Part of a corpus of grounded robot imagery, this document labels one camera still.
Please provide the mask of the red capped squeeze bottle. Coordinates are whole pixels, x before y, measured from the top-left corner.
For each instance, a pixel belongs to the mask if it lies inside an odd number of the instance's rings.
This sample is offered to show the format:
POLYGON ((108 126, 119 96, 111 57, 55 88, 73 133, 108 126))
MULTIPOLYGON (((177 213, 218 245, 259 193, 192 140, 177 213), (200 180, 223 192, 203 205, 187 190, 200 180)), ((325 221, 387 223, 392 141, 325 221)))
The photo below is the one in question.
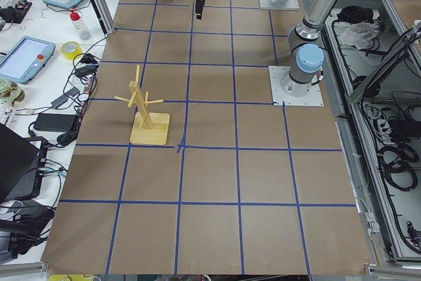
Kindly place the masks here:
POLYGON ((70 10, 70 20, 72 21, 73 26, 75 27, 78 36, 81 40, 86 41, 91 39, 91 33, 88 30, 81 14, 78 11, 75 11, 74 9, 70 10))

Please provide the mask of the yellow tape roll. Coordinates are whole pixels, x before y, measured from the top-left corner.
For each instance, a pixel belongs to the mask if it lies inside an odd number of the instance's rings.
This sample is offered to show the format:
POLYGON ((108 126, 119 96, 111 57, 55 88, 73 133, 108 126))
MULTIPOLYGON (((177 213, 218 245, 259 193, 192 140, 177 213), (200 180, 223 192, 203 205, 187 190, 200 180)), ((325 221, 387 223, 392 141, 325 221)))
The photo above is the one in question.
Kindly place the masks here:
POLYGON ((61 53, 67 60, 73 60, 83 55, 80 44, 76 41, 68 41, 61 45, 61 53))

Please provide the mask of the wooden mug tree stand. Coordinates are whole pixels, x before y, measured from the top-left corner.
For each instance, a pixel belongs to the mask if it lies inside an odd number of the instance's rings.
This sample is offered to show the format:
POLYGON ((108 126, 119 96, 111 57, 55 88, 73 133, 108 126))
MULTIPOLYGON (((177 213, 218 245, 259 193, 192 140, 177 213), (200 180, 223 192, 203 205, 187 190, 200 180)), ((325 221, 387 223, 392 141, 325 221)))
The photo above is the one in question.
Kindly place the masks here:
POLYGON ((131 97, 129 99, 115 96, 120 101, 127 102, 130 108, 133 104, 137 107, 137 112, 132 125, 130 143, 135 145, 165 145, 168 137, 170 125, 170 115, 168 113, 153 113, 148 109, 148 105, 163 103, 163 99, 149 100, 149 92, 142 93, 140 84, 140 66, 136 67, 136 77, 129 83, 131 97))

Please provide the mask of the white crumpled cloth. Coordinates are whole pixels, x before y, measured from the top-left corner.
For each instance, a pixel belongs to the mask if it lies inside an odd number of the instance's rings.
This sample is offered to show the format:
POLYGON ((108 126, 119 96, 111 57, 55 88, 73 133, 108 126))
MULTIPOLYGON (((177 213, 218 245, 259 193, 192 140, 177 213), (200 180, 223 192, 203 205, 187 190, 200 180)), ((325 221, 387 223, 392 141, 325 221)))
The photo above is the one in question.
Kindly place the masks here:
POLYGON ((341 45, 354 46, 357 49, 368 49, 379 34, 380 26, 369 22, 360 22, 346 27, 339 35, 341 45))

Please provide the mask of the near teach pendant tablet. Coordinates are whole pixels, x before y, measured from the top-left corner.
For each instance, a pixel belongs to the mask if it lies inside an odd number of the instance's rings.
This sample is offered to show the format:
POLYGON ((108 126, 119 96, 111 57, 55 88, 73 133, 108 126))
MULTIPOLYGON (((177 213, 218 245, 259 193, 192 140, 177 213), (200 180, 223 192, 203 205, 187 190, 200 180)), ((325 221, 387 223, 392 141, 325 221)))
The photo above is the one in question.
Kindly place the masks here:
POLYGON ((1 77, 27 84, 55 52, 53 42, 24 36, 1 61, 1 77))

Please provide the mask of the black power adapter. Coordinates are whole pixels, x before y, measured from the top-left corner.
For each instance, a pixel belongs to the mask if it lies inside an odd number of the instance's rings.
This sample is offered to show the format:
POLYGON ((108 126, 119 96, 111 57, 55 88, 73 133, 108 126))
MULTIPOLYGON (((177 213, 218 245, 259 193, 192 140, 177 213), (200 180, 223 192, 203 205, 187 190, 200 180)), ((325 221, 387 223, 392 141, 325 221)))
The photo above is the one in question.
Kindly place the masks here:
POLYGON ((34 123, 34 129, 43 132, 67 132, 76 122, 76 115, 41 113, 34 123))

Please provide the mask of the black laptop computer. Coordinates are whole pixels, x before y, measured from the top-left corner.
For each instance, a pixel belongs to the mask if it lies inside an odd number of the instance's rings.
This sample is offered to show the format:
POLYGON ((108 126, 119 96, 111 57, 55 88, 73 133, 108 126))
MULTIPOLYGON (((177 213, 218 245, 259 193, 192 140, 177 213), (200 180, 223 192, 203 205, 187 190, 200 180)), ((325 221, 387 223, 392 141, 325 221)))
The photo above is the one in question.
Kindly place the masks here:
POLYGON ((23 138, 1 125, 1 201, 27 200, 39 195, 47 140, 23 138))

